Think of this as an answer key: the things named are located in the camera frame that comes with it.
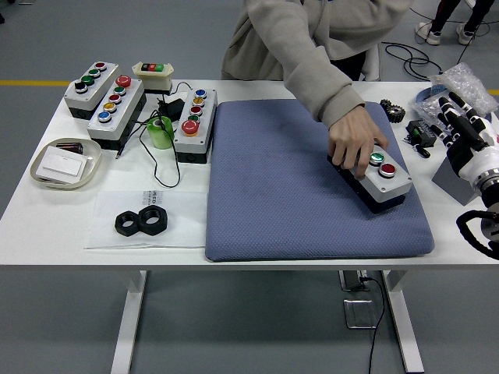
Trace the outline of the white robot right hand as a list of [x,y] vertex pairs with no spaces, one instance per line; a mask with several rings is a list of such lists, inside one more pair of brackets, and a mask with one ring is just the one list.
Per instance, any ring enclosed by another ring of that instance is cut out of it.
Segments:
[[440,97],[441,117],[453,136],[447,157],[458,177],[479,193],[498,183],[498,134],[454,92]]

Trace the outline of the person's right hand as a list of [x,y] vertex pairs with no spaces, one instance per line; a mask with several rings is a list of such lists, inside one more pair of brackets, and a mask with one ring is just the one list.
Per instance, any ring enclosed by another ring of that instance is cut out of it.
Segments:
[[355,170],[355,177],[360,180],[365,176],[374,146],[386,150],[388,144],[388,139],[360,105],[330,127],[328,155],[333,165]]

